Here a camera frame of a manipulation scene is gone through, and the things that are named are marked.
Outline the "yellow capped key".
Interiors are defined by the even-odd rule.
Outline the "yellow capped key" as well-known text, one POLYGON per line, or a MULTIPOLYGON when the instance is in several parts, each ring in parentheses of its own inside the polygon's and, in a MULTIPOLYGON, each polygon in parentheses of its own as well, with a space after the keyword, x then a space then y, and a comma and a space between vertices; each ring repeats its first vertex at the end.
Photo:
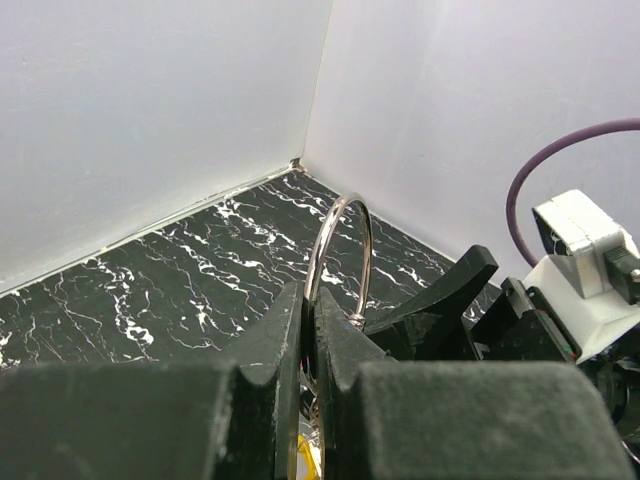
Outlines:
POLYGON ((298 436, 297 480, 321 480, 321 452, 319 432, 298 436))

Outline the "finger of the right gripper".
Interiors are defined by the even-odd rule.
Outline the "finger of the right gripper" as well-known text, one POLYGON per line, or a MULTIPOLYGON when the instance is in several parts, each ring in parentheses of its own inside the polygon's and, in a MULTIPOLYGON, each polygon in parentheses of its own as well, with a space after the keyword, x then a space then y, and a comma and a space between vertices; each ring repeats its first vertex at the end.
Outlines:
POLYGON ((462 316, 497 269, 489 250, 473 245, 428 288, 368 320, 364 334, 397 360, 480 360, 462 316))

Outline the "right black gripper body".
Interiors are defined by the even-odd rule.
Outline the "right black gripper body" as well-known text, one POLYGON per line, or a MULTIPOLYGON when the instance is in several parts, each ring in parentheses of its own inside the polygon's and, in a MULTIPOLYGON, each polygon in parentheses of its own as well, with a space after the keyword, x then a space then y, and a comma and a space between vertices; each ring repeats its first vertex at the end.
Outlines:
POLYGON ((542 291, 508 278, 471 328, 485 360, 555 361, 577 366, 601 394, 626 449, 639 448, 639 328, 581 361, 573 338, 542 291))

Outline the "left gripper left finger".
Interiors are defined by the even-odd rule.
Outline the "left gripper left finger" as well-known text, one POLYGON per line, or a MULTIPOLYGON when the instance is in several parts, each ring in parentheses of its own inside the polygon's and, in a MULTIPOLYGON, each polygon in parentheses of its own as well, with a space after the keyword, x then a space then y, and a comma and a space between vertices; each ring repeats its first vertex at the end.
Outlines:
POLYGON ((292 479, 303 289, 192 361, 44 363, 1 374, 5 479, 292 479))

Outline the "large silver keyring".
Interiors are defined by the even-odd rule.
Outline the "large silver keyring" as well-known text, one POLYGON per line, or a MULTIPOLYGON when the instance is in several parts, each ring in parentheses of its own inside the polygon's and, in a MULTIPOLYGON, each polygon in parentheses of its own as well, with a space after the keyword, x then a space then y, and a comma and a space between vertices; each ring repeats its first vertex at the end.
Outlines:
POLYGON ((337 198, 325 215, 310 254, 302 303, 302 321, 312 324, 324 280, 345 282, 345 290, 356 299, 347 320, 356 329, 365 327, 373 261, 373 231, 369 209, 357 193, 337 198))

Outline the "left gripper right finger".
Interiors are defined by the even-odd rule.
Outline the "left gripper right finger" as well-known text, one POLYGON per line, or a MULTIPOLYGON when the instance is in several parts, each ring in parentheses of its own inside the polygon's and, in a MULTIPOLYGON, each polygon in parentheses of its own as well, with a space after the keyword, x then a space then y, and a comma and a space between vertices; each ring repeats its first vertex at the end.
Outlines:
POLYGON ((315 307, 327 479, 631 479, 596 388, 557 362, 396 361, 315 307))

